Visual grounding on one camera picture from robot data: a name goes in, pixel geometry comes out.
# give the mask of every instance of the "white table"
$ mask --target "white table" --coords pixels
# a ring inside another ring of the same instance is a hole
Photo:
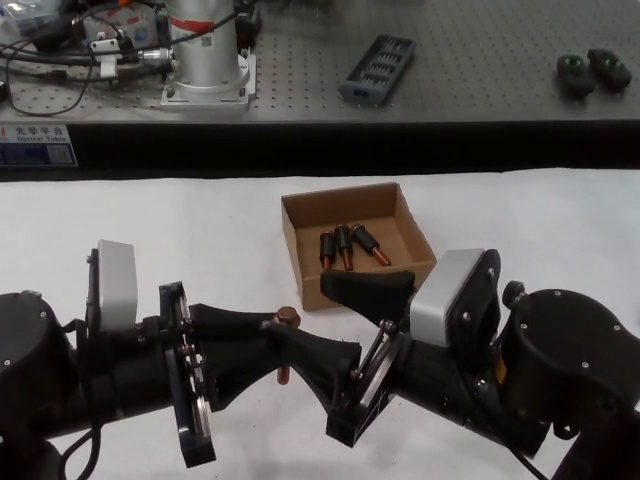
[[[101,238],[135,245],[138,318],[158,286],[182,280],[190,303],[238,310],[300,302],[280,225],[280,195],[389,178],[154,180],[0,184],[0,291],[43,292],[62,323],[81,317],[85,256]],[[436,255],[497,248],[501,288],[573,289],[640,334],[640,172],[545,170],[398,177]],[[375,329],[345,309],[302,328],[368,348]],[[108,425],[95,479],[529,479],[504,448],[396,398],[354,449],[295,374],[261,380],[212,415],[219,460],[187,470],[172,409]],[[55,441],[59,449],[77,435]],[[549,437],[535,463],[551,475],[569,443]],[[69,478],[88,447],[72,459]]]

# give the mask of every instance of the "black knob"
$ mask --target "black knob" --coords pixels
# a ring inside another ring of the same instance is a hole
[[[502,304],[509,309],[513,308],[523,293],[524,283],[511,280],[502,292]]]

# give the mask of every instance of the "orange component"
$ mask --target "orange component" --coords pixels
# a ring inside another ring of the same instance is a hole
[[[300,315],[298,315],[298,312],[293,307],[280,307],[276,312],[275,320],[291,328],[298,328],[300,326]],[[289,383],[290,370],[288,365],[278,369],[278,383],[280,385]]]

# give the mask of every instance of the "blue label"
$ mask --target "blue label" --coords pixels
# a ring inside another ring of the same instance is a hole
[[[0,143],[0,167],[76,167],[70,143]]]

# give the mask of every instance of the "label sticker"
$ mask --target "label sticker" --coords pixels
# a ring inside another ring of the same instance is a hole
[[[194,33],[200,33],[212,28],[213,25],[213,22],[178,20],[177,18],[171,17],[171,30],[173,33],[172,37],[175,39],[190,37]],[[201,35],[197,38],[192,38],[191,40],[186,40],[182,43],[205,48],[213,47],[213,32],[207,33],[206,35]]]
[[[0,125],[0,167],[76,167],[65,125]]]

